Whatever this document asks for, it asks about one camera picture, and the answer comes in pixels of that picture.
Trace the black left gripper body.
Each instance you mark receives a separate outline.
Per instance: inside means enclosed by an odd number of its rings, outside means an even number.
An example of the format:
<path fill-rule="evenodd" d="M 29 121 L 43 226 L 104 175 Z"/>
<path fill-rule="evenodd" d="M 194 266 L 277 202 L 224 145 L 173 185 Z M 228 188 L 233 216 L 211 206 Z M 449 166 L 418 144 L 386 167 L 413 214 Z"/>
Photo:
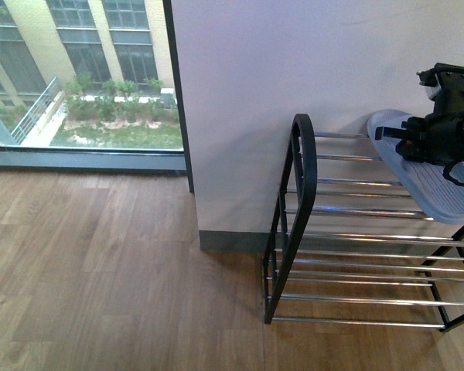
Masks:
<path fill-rule="evenodd" d="M 436 63 L 418 75 L 431 89 L 434 109 L 402 123 L 405 138 L 396 152 L 407 161 L 433 165 L 464 161 L 464 67 Z"/>

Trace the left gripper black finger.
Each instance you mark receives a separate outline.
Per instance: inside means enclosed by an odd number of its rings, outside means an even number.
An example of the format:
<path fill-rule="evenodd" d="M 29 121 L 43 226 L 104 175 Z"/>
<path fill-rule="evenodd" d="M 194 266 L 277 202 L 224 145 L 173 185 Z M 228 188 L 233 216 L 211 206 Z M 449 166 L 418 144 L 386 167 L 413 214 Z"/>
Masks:
<path fill-rule="evenodd" d="M 374 139 L 382 140 L 383 138 L 408 139 L 408 132 L 401 128 L 376 127 Z"/>

